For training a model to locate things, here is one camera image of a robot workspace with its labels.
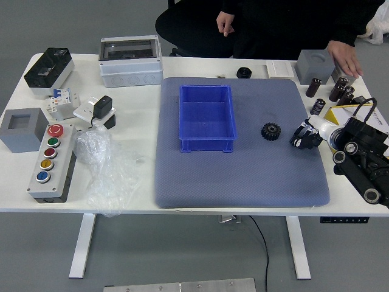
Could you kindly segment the person's left hand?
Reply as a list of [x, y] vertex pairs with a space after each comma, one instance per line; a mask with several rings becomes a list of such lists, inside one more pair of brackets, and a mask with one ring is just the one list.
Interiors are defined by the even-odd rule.
[[346, 75], [354, 78], [363, 76], [363, 70], [354, 47], [340, 41], [331, 40], [327, 45], [327, 51]]

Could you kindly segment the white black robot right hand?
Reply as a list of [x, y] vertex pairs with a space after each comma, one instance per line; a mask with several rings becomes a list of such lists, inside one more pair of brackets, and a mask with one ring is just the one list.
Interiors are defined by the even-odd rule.
[[313, 149], [326, 141], [331, 148], [337, 149], [336, 138], [341, 129], [341, 126], [313, 115], [300, 124], [289, 143], [299, 149]]

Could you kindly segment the person's right hand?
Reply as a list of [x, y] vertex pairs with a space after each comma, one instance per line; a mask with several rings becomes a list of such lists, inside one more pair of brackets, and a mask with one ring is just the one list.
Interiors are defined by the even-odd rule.
[[227, 37], [229, 34], [231, 34], [235, 31], [233, 26], [232, 26], [234, 18], [235, 18], [234, 15], [220, 11], [220, 13], [216, 19], [218, 30], [225, 37]]

